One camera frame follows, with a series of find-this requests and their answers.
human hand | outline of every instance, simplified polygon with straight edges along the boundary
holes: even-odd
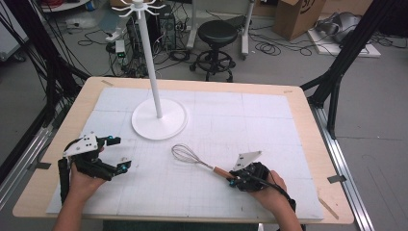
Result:
[[[285,181],[279,174],[272,170],[268,175],[268,182],[279,185],[284,191],[287,190]],[[257,199],[264,208],[271,211],[273,214],[289,206],[287,198],[273,187],[266,187],[257,192],[250,192],[255,199]]]
[[[75,163],[71,166],[71,181],[68,197],[85,203],[106,181],[101,178],[92,178],[79,172]]]

cardboard box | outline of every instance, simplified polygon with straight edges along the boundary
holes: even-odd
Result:
[[[313,28],[326,0],[280,0],[273,32],[292,40]]]
[[[132,3],[132,0],[124,0],[127,3]],[[120,0],[110,0],[109,1],[111,3],[111,7],[125,7],[125,5],[120,1]]]

white hook rack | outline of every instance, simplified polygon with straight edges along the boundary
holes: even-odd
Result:
[[[147,139],[155,141],[169,139],[179,134],[186,127],[188,120],[187,112],[180,103],[169,99],[161,100],[159,97],[156,71],[154,69],[146,17],[144,14],[144,12],[148,12],[153,15],[158,15],[158,13],[153,13],[148,9],[160,9],[165,7],[165,5],[160,7],[150,6],[154,4],[156,0],[150,3],[144,3],[142,0],[133,0],[132,3],[126,3],[124,0],[121,1],[129,7],[112,9],[121,12],[130,11],[125,15],[120,15],[120,17],[127,17],[133,12],[138,14],[141,43],[143,45],[144,57],[146,59],[147,71],[149,73],[154,98],[154,101],[146,100],[138,105],[132,115],[132,126],[139,135]],[[151,112],[154,111],[154,107],[156,108],[156,114],[152,115]]]

black stool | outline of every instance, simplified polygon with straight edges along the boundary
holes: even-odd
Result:
[[[230,68],[235,66],[235,62],[227,53],[219,51],[219,48],[232,43],[237,38],[237,29],[221,20],[208,21],[198,28],[198,36],[210,45],[211,50],[199,54],[196,61],[190,65],[190,70],[195,71],[198,65],[198,67],[207,71],[205,77],[207,82],[209,81],[210,73],[215,75],[219,72],[228,71],[229,78],[227,82],[232,83],[233,76]]]

whisk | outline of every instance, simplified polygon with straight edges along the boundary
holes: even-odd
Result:
[[[171,147],[171,153],[173,154],[174,158],[181,162],[191,163],[191,164],[201,164],[209,169],[212,169],[213,172],[216,174],[226,178],[226,179],[233,179],[236,178],[234,175],[225,171],[219,167],[212,167],[207,163],[200,160],[200,158],[191,150],[187,145],[178,143]]]

